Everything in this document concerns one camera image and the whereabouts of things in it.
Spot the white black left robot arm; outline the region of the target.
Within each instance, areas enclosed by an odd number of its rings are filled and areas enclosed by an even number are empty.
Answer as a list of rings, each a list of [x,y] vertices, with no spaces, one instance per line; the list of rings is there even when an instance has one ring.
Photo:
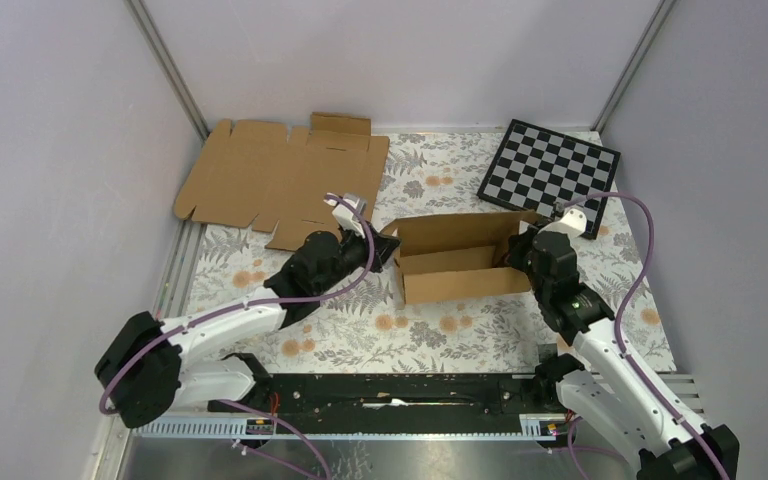
[[[281,269],[237,302],[199,315],[157,319],[148,311],[130,317],[94,368],[104,391],[99,409],[137,428],[172,408],[232,400],[248,411],[269,401],[264,370],[248,354],[209,355],[247,338],[294,325],[321,304],[381,272],[400,245],[373,231],[334,235],[316,231]]]

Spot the black white checkerboard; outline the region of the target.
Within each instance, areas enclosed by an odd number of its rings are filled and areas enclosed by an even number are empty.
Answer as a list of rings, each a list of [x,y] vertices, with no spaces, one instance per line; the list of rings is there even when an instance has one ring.
[[[550,217],[571,200],[611,190],[620,159],[616,150],[514,119],[477,196]]]

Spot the cardboard box sheet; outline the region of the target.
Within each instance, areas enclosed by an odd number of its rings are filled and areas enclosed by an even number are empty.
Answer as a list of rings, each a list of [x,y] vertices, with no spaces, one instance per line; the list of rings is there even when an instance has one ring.
[[[526,274],[506,266],[508,239],[537,222],[533,211],[439,214],[390,222],[404,303],[418,305],[525,293]]]

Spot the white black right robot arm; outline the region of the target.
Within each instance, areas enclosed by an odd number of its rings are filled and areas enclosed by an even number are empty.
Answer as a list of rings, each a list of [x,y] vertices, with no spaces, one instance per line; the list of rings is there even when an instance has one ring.
[[[534,227],[508,240],[507,266],[525,273],[545,323],[574,349],[540,364],[533,396],[589,424],[639,479],[734,479],[740,444],[711,427],[647,365],[601,296],[581,282],[567,233]]]

